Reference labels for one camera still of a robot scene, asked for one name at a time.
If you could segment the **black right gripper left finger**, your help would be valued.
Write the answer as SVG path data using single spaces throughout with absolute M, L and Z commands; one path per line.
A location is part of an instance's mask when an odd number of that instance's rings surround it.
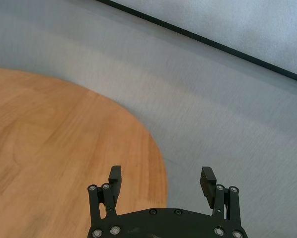
M 97 223 L 101 220 L 100 203 L 103 203 L 105 207 L 106 218 L 117 215 L 116 205 L 120 194 L 121 183 L 121 166 L 113 166 L 107 183 L 104 183 L 100 187 L 92 184 L 87 188 L 91 223 Z

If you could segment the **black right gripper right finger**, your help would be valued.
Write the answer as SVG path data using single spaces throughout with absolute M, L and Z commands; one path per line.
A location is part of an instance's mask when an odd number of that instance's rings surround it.
M 211 167 L 202 167 L 200 185 L 213 216 L 230 221 L 240 220 L 239 189 L 235 186 L 225 188 L 217 184 Z

